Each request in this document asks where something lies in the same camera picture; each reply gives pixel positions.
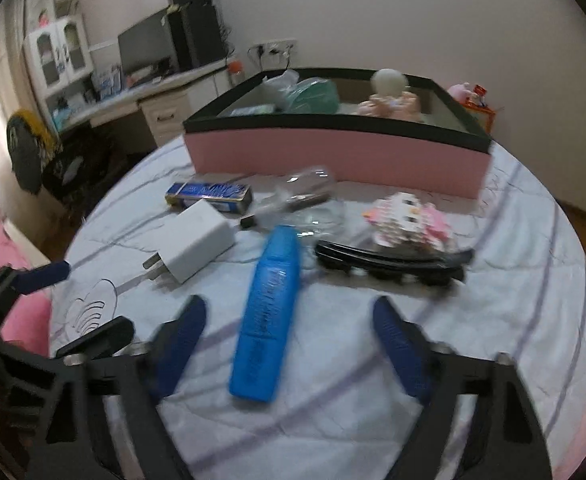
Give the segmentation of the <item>red toy crate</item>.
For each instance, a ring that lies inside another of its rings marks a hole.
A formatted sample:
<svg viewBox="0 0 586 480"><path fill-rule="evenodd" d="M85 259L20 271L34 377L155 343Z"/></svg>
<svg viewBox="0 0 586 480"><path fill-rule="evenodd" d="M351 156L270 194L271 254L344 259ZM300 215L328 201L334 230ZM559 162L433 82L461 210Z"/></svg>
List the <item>red toy crate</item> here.
<svg viewBox="0 0 586 480"><path fill-rule="evenodd" d="M496 112L488 106L479 106L470 101L462 104L464 109L479 123L486 133L491 133Z"/></svg>

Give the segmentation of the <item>blue highlighter marker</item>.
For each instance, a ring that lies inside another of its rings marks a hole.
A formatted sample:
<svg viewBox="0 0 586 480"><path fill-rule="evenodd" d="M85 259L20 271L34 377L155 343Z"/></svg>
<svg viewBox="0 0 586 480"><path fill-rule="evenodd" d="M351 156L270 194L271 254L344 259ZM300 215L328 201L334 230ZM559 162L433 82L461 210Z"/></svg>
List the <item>blue highlighter marker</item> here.
<svg viewBox="0 0 586 480"><path fill-rule="evenodd" d="M239 331L229 392L271 402L283 367L301 288L301 246L291 226L277 226L255 266Z"/></svg>

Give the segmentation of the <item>silver white egg toy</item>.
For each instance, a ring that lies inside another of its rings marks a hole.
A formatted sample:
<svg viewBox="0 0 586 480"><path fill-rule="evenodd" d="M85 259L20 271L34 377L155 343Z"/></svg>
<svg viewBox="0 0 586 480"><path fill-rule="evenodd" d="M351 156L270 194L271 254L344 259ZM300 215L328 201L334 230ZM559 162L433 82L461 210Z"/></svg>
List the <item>silver white egg toy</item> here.
<svg viewBox="0 0 586 480"><path fill-rule="evenodd" d="M399 70L382 68L377 70L370 79L372 90L379 96L398 98L407 90L408 79Z"/></svg>

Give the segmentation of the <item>white desk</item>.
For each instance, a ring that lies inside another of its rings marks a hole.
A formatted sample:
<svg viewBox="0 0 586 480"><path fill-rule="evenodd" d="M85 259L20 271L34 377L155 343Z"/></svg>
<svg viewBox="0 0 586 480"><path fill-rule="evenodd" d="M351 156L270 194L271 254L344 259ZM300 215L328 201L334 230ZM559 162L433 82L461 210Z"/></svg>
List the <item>white desk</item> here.
<svg viewBox="0 0 586 480"><path fill-rule="evenodd" d="M58 135L84 125L103 126L141 112L157 144L183 132L182 122L230 89L225 60L180 73L157 82L140 84L114 98L88 105L72 114Z"/></svg>

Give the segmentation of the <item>black computer monitor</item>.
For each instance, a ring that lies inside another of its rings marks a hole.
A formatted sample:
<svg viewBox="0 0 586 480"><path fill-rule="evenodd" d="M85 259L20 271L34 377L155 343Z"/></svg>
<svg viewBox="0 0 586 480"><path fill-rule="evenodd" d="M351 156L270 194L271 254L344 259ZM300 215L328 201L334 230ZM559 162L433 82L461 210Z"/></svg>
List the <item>black computer monitor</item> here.
<svg viewBox="0 0 586 480"><path fill-rule="evenodd" d="M173 69L173 45L164 25L165 18L166 11L160 10L118 36L120 65L125 75L148 67L153 73Z"/></svg>

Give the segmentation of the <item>white power adapter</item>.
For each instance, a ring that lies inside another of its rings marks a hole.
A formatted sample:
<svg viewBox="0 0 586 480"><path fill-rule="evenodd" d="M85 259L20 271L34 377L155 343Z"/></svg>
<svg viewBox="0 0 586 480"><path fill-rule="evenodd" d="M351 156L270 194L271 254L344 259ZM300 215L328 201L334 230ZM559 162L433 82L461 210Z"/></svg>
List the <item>white power adapter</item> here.
<svg viewBox="0 0 586 480"><path fill-rule="evenodd" d="M142 263L154 276L168 272L188 281L235 244L235 230L206 200L199 200L167 222L154 237L156 252Z"/></svg>

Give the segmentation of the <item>white glass door cabinet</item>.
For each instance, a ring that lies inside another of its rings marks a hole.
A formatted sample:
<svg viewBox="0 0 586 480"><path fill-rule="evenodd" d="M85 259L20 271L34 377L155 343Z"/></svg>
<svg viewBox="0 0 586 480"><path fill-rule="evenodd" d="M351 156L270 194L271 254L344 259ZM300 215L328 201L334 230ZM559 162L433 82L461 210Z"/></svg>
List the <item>white glass door cabinet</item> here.
<svg viewBox="0 0 586 480"><path fill-rule="evenodd" d="M24 40L24 52L36 97L42 100L93 72L84 20L79 14L31 32Z"/></svg>

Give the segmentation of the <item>pink white block figure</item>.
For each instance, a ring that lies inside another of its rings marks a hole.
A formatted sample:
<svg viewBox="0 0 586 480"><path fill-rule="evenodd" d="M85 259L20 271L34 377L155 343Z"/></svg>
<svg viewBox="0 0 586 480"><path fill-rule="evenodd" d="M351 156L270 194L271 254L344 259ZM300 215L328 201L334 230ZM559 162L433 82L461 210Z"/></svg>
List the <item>pink white block figure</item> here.
<svg viewBox="0 0 586 480"><path fill-rule="evenodd" d="M398 192L376 200L363 213L373 240L382 247L411 246L426 252L452 252L457 242L445 214L415 194Z"/></svg>

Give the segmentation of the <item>pink plush in crate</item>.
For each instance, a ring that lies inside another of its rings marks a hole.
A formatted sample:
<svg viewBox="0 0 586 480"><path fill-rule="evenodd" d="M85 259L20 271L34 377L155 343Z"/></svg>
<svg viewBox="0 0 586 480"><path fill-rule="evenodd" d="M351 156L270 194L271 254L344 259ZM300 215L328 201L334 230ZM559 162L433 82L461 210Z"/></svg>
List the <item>pink plush in crate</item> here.
<svg viewBox="0 0 586 480"><path fill-rule="evenodd" d="M455 101L464 104L470 100L472 87L468 82L464 82L463 84L453 84L447 89L447 92Z"/></svg>

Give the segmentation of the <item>black computer tower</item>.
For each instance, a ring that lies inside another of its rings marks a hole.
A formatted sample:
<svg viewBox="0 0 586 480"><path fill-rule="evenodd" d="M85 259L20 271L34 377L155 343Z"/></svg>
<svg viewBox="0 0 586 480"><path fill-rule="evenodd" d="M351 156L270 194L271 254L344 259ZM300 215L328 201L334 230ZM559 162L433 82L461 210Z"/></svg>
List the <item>black computer tower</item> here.
<svg viewBox="0 0 586 480"><path fill-rule="evenodd" d="M226 57L227 47L212 4L175 6L167 11L165 21L173 48L171 63L178 72L189 72Z"/></svg>

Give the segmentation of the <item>white cup in box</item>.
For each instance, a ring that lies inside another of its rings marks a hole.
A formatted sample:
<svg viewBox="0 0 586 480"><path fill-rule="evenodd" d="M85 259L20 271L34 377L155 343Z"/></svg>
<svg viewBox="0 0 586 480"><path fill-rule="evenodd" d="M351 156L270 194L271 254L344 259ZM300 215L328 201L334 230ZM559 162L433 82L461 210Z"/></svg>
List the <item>white cup in box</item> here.
<svg viewBox="0 0 586 480"><path fill-rule="evenodd" d="M299 83L299 73L296 70L285 70L276 77L264 77L261 88L268 103L278 110L287 109L287 99Z"/></svg>

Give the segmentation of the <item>black hair clip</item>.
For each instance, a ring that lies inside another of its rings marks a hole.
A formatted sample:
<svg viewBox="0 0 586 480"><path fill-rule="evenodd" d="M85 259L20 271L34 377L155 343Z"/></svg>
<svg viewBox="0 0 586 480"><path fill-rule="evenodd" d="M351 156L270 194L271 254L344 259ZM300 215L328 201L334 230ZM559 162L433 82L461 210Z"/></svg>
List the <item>black hair clip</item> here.
<svg viewBox="0 0 586 480"><path fill-rule="evenodd" d="M476 252L389 252L369 250L321 240L314 248L318 263L327 270L350 274L362 270L380 281L400 282L406 275L427 286L445 287L452 281L464 282L466 266Z"/></svg>

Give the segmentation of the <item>pink and black storage box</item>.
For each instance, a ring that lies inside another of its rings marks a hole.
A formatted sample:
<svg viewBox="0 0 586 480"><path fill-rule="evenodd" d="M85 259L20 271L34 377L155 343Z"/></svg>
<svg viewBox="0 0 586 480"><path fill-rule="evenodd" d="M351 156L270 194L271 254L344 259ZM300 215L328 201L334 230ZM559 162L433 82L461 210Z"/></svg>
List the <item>pink and black storage box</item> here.
<svg viewBox="0 0 586 480"><path fill-rule="evenodd" d="M435 81L409 76L421 120L359 116L354 110L372 92L372 70L301 68L336 86L335 114L245 114L265 105L264 70L223 93L183 123L183 141L202 174L279 174L327 167L340 181L412 188L464 198L479 196L492 160L492 138Z"/></svg>

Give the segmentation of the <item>white wall power outlet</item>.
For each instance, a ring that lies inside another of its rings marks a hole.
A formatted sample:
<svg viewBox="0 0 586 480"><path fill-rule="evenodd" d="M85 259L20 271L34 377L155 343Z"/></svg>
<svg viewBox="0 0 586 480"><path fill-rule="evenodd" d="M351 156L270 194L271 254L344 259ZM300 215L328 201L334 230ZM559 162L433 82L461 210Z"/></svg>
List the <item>white wall power outlet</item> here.
<svg viewBox="0 0 586 480"><path fill-rule="evenodd" d="M265 63L270 60L291 61L297 49L297 40L294 38L266 40L253 44L247 49L256 61Z"/></svg>

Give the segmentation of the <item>teal round clear container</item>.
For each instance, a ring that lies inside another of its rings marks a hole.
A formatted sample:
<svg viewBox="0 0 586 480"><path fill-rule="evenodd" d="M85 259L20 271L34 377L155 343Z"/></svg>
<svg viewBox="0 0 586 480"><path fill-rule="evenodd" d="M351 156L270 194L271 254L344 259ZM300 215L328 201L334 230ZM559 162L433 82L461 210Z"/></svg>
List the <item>teal round clear container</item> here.
<svg viewBox="0 0 586 480"><path fill-rule="evenodd" d="M284 111L287 114L336 114L341 101L335 83L330 79L304 79L287 92Z"/></svg>

